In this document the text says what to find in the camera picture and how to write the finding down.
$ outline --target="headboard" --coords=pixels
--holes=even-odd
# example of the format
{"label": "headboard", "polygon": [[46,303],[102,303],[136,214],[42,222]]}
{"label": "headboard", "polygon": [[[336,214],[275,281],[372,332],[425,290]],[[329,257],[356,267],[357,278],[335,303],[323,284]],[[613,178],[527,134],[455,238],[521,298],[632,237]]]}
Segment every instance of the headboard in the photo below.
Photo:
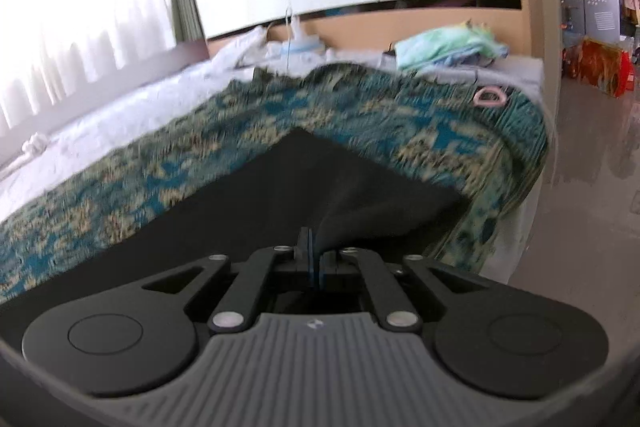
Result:
{"label": "headboard", "polygon": [[[318,34],[330,46],[387,50],[393,42],[421,31],[471,19],[491,27],[497,39],[514,54],[531,55],[545,61],[545,103],[554,114],[560,82],[559,0],[520,0],[520,7],[425,7],[385,9],[347,15],[311,17],[302,25],[308,34]],[[271,40],[285,40],[283,25],[270,28]],[[214,55],[230,37],[209,39]]]}

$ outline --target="blue patterned blanket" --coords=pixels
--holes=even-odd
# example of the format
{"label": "blue patterned blanket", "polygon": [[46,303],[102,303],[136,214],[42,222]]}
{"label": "blue patterned blanket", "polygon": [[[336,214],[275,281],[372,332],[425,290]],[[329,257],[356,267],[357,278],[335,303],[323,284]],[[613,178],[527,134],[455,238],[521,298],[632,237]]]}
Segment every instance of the blue patterned blanket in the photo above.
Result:
{"label": "blue patterned blanket", "polygon": [[191,113],[114,150],[0,224],[0,302],[131,236],[293,127],[410,178],[450,185],[471,204],[428,255],[478,272],[498,218],[519,204],[546,155],[540,111],[518,90],[503,108],[477,87],[355,64],[305,78],[256,70]]}

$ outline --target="gray floor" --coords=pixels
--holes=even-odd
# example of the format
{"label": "gray floor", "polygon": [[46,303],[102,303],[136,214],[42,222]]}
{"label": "gray floor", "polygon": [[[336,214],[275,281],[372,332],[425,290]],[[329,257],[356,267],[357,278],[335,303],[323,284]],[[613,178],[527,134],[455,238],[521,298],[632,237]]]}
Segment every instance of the gray floor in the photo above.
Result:
{"label": "gray floor", "polygon": [[640,343],[640,90],[616,100],[563,80],[558,133],[510,284],[590,312],[612,359]]}

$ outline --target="gray ribbed panel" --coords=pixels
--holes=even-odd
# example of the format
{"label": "gray ribbed panel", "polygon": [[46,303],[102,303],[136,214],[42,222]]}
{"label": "gray ribbed panel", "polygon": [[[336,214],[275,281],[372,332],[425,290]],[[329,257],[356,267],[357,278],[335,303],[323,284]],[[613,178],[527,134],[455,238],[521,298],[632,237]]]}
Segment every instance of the gray ribbed panel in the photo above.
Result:
{"label": "gray ribbed panel", "polygon": [[140,426],[495,427],[542,404],[479,393],[444,372],[411,334],[366,313],[263,314],[250,331],[217,335],[172,383],[98,400]]}

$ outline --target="black cloth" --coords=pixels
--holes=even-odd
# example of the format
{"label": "black cloth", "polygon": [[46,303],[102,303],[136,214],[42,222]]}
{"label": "black cloth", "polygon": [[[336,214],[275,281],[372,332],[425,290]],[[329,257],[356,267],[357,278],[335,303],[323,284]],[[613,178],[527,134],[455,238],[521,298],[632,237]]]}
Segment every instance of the black cloth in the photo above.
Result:
{"label": "black cloth", "polygon": [[136,234],[0,307],[0,335],[20,345],[47,309],[225,253],[295,245],[301,227],[317,252],[356,246],[387,262],[420,253],[466,208],[452,188],[408,179],[329,140],[296,129],[238,171],[177,203]]}

